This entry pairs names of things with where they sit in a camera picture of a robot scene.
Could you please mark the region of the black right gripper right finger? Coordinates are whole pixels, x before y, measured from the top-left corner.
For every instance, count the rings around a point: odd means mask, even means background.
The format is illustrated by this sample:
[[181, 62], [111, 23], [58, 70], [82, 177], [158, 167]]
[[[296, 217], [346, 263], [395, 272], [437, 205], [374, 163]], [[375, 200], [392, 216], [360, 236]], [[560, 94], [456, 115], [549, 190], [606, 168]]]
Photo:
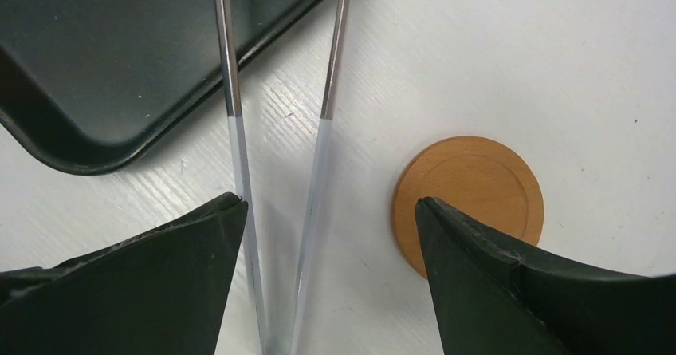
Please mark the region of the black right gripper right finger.
[[446, 354], [672, 354], [675, 277], [577, 262], [441, 199], [415, 205]]

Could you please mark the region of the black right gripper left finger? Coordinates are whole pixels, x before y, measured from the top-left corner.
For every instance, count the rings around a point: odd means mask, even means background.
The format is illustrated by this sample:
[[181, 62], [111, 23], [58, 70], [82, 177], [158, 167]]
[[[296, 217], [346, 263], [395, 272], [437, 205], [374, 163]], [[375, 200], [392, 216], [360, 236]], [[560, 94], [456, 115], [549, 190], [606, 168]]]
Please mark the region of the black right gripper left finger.
[[225, 193], [57, 266], [2, 272], [2, 353], [214, 353], [247, 211]]

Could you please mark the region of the metal serving tongs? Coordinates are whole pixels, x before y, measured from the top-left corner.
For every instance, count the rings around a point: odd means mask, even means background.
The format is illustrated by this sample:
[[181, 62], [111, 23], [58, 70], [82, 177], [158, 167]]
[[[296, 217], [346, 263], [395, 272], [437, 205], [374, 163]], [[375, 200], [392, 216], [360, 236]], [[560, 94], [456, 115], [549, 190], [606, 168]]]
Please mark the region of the metal serving tongs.
[[[245, 125], [242, 113], [242, 99], [238, 82], [238, 63], [235, 51], [234, 24], [231, 0], [214, 0], [217, 15], [219, 51], [223, 84], [225, 87], [225, 103], [227, 123], [230, 133], [230, 147], [233, 160], [234, 182], [238, 194], [246, 201], [251, 201], [250, 166], [247, 156]], [[314, 243], [319, 231], [320, 208], [328, 172], [328, 151], [331, 142], [333, 120], [336, 108], [337, 89], [340, 66], [343, 57], [345, 34], [348, 28], [348, 12], [351, 0], [338, 0], [336, 20], [332, 34], [332, 44], [328, 59], [327, 76], [320, 112], [316, 147], [312, 162], [312, 173], [309, 194], [305, 210], [305, 219], [297, 274], [294, 285], [293, 324], [290, 331], [287, 354], [297, 354], [301, 342], [303, 319], [308, 302], [310, 274], [314, 259]], [[265, 322], [265, 302], [262, 287], [261, 267], [259, 261], [257, 232], [254, 217], [248, 215], [244, 232], [244, 257], [250, 293], [257, 317], [259, 341], [265, 344], [268, 330]]]

